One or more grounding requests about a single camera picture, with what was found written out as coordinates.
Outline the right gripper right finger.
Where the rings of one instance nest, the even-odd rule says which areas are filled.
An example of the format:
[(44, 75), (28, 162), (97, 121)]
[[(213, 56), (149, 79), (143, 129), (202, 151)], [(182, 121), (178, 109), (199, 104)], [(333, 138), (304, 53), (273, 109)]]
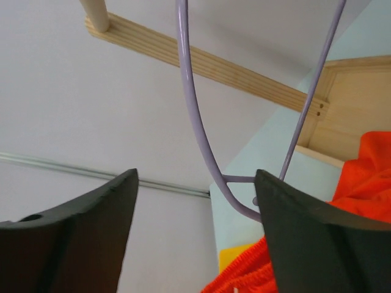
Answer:
[(274, 175), (255, 175), (279, 292), (390, 292), (390, 224), (343, 211)]

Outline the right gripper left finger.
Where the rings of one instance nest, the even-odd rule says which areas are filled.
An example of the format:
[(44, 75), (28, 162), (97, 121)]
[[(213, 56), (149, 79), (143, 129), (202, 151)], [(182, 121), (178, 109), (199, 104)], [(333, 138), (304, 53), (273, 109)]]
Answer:
[(138, 192), (130, 169), (17, 222), (1, 223), (2, 292), (116, 292)]

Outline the orange shorts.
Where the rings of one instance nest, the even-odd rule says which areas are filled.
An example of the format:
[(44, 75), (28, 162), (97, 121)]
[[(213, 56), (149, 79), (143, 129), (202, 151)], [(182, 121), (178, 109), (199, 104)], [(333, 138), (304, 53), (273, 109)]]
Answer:
[(258, 170), (264, 236), (205, 292), (389, 292), (390, 133), (371, 131), (331, 201)]

